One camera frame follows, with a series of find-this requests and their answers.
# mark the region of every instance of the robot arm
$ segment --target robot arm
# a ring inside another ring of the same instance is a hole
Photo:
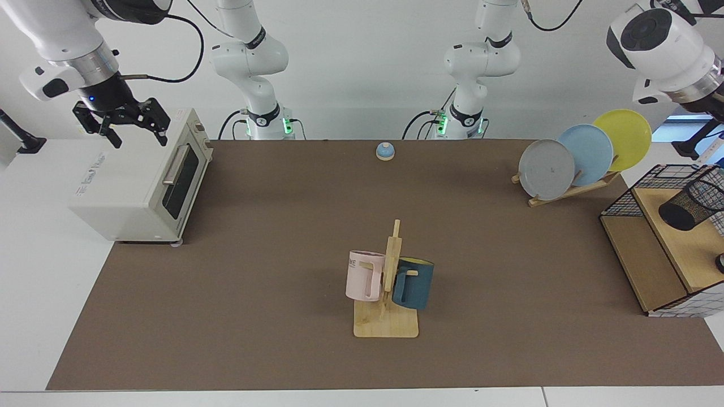
[[[277,101],[274,87],[262,77],[287,68],[287,49],[261,26],[253,0],[216,0],[216,9],[224,31],[239,41],[214,46],[211,62],[216,73],[234,83],[246,98],[250,136],[254,140],[293,138],[288,122],[291,112]]]
[[[513,42],[511,20],[518,0],[480,0],[476,23],[482,43],[463,43],[445,54],[447,73],[458,84],[455,98],[445,112],[443,133],[437,138],[466,139],[479,133],[487,88],[483,77],[513,74],[521,51]]]
[[[165,145],[170,118],[156,99],[139,103],[120,77],[115,53],[95,22],[113,20],[156,24],[172,0],[0,0],[0,7],[35,44],[48,64],[21,74],[25,88],[40,100],[78,91],[73,112],[88,133],[121,145],[111,125],[134,124],[152,131]],[[98,123],[93,115],[102,119]]]
[[[650,104],[668,99],[724,122],[722,59],[694,29],[692,15],[721,7],[724,0],[646,0],[611,24],[609,50],[641,73],[634,101]]]

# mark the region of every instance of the brown table mat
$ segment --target brown table mat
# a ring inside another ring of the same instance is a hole
[[[523,140],[217,142],[180,248],[116,244],[48,390],[724,385],[703,319],[649,318],[599,223],[530,209]],[[348,251],[436,263],[420,336],[358,339]]]

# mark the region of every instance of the dark teal mug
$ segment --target dark teal mug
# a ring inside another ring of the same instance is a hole
[[[400,257],[392,301],[399,306],[425,309],[432,285],[434,264],[423,259]]]

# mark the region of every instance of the plate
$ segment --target plate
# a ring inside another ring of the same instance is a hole
[[[573,155],[576,169],[581,174],[573,181],[576,187],[591,185],[606,175],[613,160],[613,144],[606,132],[594,125],[577,125],[563,132],[558,137]]]
[[[573,155],[556,140],[532,143],[518,164],[521,186],[528,195],[541,201],[560,198],[571,186],[575,168]]]
[[[605,131],[618,158],[611,171],[623,171],[638,164],[649,152],[651,127],[646,119],[633,110],[619,109],[604,113],[593,124]]]

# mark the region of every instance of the black wire basket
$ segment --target black wire basket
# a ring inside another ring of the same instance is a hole
[[[724,211],[724,190],[715,185],[713,167],[684,189],[659,206],[659,215],[669,226],[679,230],[692,230],[712,215]]]

